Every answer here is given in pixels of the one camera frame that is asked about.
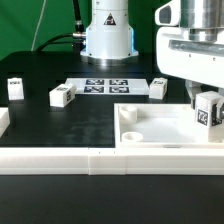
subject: small white block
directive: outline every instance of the small white block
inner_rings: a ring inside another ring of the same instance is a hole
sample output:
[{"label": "small white block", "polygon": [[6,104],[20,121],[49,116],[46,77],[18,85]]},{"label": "small white block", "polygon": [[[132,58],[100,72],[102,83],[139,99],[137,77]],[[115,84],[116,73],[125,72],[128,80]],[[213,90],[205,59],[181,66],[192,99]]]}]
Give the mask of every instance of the small white block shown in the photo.
[{"label": "small white block", "polygon": [[0,108],[0,137],[10,124],[8,108]]},{"label": "small white block", "polygon": [[8,79],[9,100],[24,100],[23,81],[21,78]]},{"label": "small white block", "polygon": [[50,96],[50,106],[65,107],[75,98],[76,87],[72,84],[61,84],[53,89]]},{"label": "small white block", "polygon": [[167,79],[155,78],[149,86],[149,98],[163,99],[167,91]]},{"label": "small white block", "polygon": [[213,125],[213,107],[217,105],[219,100],[222,98],[217,92],[209,91],[196,95],[196,106],[195,106],[195,121],[197,124],[211,128]]}]

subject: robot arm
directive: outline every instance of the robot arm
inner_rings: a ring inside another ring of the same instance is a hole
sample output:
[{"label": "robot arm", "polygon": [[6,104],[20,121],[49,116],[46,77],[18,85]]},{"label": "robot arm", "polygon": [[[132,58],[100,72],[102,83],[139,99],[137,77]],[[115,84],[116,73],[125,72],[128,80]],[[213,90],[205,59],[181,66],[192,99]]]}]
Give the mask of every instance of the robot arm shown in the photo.
[{"label": "robot arm", "polygon": [[[195,121],[209,130],[224,119],[223,2],[173,0],[155,14],[162,26],[157,34],[158,67],[164,74],[187,80]],[[218,87],[219,92],[201,93],[201,83]]]}]

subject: circular hole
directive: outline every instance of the circular hole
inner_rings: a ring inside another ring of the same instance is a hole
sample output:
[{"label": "circular hole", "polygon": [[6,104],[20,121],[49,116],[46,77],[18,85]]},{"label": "circular hole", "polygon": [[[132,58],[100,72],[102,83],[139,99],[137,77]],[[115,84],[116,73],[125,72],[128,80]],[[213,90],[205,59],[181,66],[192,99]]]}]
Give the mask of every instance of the circular hole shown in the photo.
[{"label": "circular hole", "polygon": [[121,110],[123,110],[125,112],[135,112],[137,110],[137,108],[133,107],[133,106],[122,106]]},{"label": "circular hole", "polygon": [[141,142],[143,135],[138,132],[125,132],[122,135],[122,142]]}]

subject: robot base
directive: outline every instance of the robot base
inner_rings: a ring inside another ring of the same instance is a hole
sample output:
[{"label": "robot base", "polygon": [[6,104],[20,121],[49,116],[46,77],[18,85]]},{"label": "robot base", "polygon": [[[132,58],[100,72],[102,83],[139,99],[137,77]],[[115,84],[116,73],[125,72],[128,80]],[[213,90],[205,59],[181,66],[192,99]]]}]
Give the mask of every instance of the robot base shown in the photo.
[{"label": "robot base", "polygon": [[101,66],[120,66],[126,64],[132,64],[138,62],[138,52],[134,51],[131,56],[121,59],[102,59],[102,58],[93,58],[88,55],[81,54],[81,61]]}]

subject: green backdrop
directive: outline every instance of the green backdrop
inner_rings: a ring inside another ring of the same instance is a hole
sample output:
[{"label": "green backdrop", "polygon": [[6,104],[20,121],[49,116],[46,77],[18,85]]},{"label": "green backdrop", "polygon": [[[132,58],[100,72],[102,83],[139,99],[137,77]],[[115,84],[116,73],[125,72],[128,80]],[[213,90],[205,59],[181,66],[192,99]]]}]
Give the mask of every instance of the green backdrop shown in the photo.
[{"label": "green backdrop", "polygon": [[[0,0],[0,59],[15,51],[30,51],[44,0]],[[79,0],[85,27],[91,22],[91,0]],[[166,0],[129,0],[129,22],[135,29],[135,48],[155,52],[158,27],[154,12]],[[74,31],[72,0],[47,0],[35,48],[48,39]],[[47,50],[71,51],[71,46],[50,46]]]}]

